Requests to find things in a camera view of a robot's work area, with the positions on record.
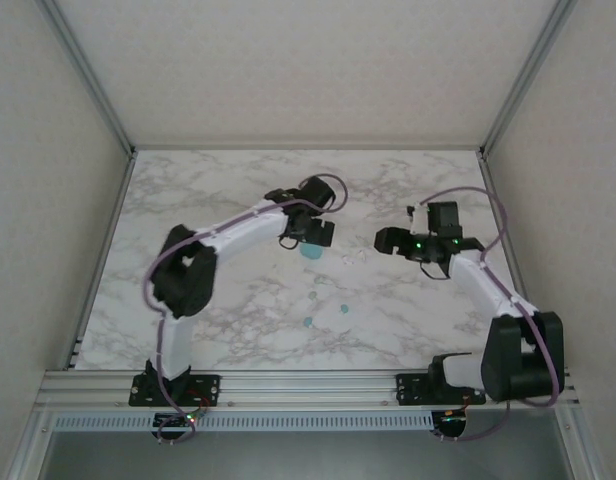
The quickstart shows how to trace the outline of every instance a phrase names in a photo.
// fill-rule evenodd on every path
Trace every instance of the marble surface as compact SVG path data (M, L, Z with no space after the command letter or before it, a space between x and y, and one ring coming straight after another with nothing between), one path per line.
M199 314L193 368L421 368L438 353L483 348L490 319L452 281L429 280L416 263L372 247L379 229L408 227L406 206L445 188L483 186L473 152L144 151L76 368L143 368L158 318L143 305L140 282L170 228L221 222L319 172L340 175L351 192L344 210L324 217L336 225L333 246L310 260L271 241L223 265ZM485 196L448 199L459 202L466 236L495 237ZM502 251L492 258L509 278Z

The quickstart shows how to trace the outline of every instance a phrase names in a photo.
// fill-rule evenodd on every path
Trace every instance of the purple cable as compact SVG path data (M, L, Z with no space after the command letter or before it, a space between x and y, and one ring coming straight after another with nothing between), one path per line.
M434 432L433 435L439 438L439 441L441 442L443 442L447 438L449 438L453 442L472 442L473 440L481 440L482 438L486 438L487 436L492 435L493 433L496 433L499 430L501 430L506 424L506 422L508 421L509 417L510 417L510 401L507 401L506 411L504 412L504 416L501 417L501 420L499 420L492 427L490 427L487 430L484 430L483 432L475 433L474 435L468 435L465 437L446 437L445 435L442 435L439 432Z
M486 264L486 255L488 255L488 253L499 242L502 241L504 235L508 231L508 213L506 212L506 209L505 209L503 203L501 202L501 200L499 199L499 197L496 194L491 193L491 192L489 192L489 191L487 191L486 189L483 189L483 188L471 187L471 186L454 187L454 188L449 188L447 190L442 190L441 192L435 193L434 195L431 195L431 196L425 198L424 200L422 200L419 203L421 205L425 205L426 203L430 202L431 200L434 200L437 197L440 197L441 195L445 195L447 193L452 193L452 192L459 192L459 191L472 191L472 192L483 193L484 195L488 196L493 201L493 203L495 205L497 205L497 210L499 211L499 214L501 216L502 226L501 226L501 229L499 229L495 239L492 242L490 242L488 244L488 246L486 246L486 248L483 250L483 252L481 252L479 260L483 263L483 269L484 269L484 272L486 273L486 275L488 275L488 277L492 280L492 282L495 285L497 285L497 288L499 288L499 290L501 290L501 292L504 295L506 295L508 300L513 305L515 305L515 307L523 315L524 319L528 323L528 326L530 327L530 330L532 331L533 336L537 340L537 346L539 347L539 350L541 351L541 354L544 357L544 361L546 362L546 366L548 367L548 373L550 374L550 380L551 380L551 383L552 383L552 392L551 392L551 395L550 395L550 398L548 399L548 401L545 402L545 403L538 403L538 402L534 402L532 400L524 399L524 400L521 400L521 402L526 404L526 405L533 406L533 407L552 407L557 402L557 398L559 397L559 377L557 376L557 369L555 368L555 364L552 361L552 358L550 357L550 352L548 352L548 347L546 346L546 342L544 342L544 339L541 337L541 332L539 332L539 328L537 328L537 324L535 324L535 322L532 319L532 316L530 315L528 310L526 310L524 308L524 306L521 305L521 303L515 298L515 296L512 294L512 292L510 290L508 290L508 288L501 282L501 280L499 280L499 278L497 278L495 273ZM464 441L464 442L465 441L471 441L471 440L479 440L481 438L484 438L484 437L486 437L488 435L491 435L491 434L497 432L501 427L503 427L504 423L508 419L509 412L510 412L510 402L508 402L508 405L506 407L506 414L501 419L501 421L499 423L497 423L495 426L489 428L488 430L486 430L486 431L484 431L482 433L479 433L479 434L476 434L476 435L470 435L468 437L457 437L454 440L455 441Z
M210 230L208 232L202 232L202 233L198 233L196 235L193 235L190 238L187 238L185 240L182 240L181 242L173 245L172 247L170 247L169 249L165 250L163 253L161 253L148 267L148 270L146 271L146 274L144 275L143 281L142 281L142 295L143 295L143 299L144 299L144 303L146 304L146 306L155 311L158 312L161 316L161 319L159 321L159 326L157 327L157 349L156 349L156 357L157 357L157 365L156 365L156 370L157 370L157 382L159 384L159 390L161 390L161 394L164 396L164 398L166 399L166 401L168 402L168 404L177 412L176 414L166 418L163 422L161 422L161 424L159 425L159 428L157 430L157 439L159 440L159 443L161 443L162 441L162 429L168 424L170 423L172 420L176 419L176 418L185 418L186 422L188 423L188 426L190 426L190 431L186 432L184 435L182 435L181 437L174 439L174 440L170 440L170 444L174 445L175 443L181 443L185 440L188 440L189 438L192 438L195 435L196 429L195 429L195 423L189 419L187 417L186 412L184 412L181 407L179 405L177 405L177 403L172 399L172 397L168 394L168 391L166 390L166 387L164 385L164 375L163 375L163 366L161 363L161 350L163 347L163 340L164 340L164 326L166 323L166 316L168 314L168 312L166 311L165 308L161 307L159 304L154 303L152 301L151 295L148 292L149 286L150 286L150 278L152 277L153 273L155 272L155 269L157 268L157 266L159 266L159 264L161 262L163 262L166 258L168 258L170 255L172 255L173 253L175 253L177 250L179 250L180 248L185 247L186 245L190 245L191 243L197 242L199 240L203 240L206 237L212 236L212 235L216 235L218 233L223 232L224 230L227 230L235 225L237 225L238 223L241 223L245 220L248 220L249 218L255 217L257 215L260 215L262 213L266 213L269 212L271 210L276 210L279 208L284 208L284 207L288 207L290 205L306 205L314 210L317 210L320 213L334 213L334 212L338 212L339 210L341 210L342 208L344 208L344 206L346 205L346 203L348 203L348 187L346 186L346 184L344 183L344 181L338 177L337 175L334 175L332 173L320 173L317 175L313 175L315 177L327 177L327 178L332 178L334 180L336 180L337 182L339 182L339 184L341 185L341 187L343 188L344 191L344 199L342 200L341 204L338 207L335 208L328 208L328 209L324 209L321 207L318 207L317 205L314 205L313 203L310 203L307 200L303 200L303 199L293 199L293 200L288 200L287 202L282 202L282 203L277 203L274 205L269 205L267 207L262 208L261 210L252 210L249 212L244 213L243 215L240 215L239 217L236 217L232 220L230 220L229 222L223 223L221 225L218 225L216 228L214 228L213 230Z

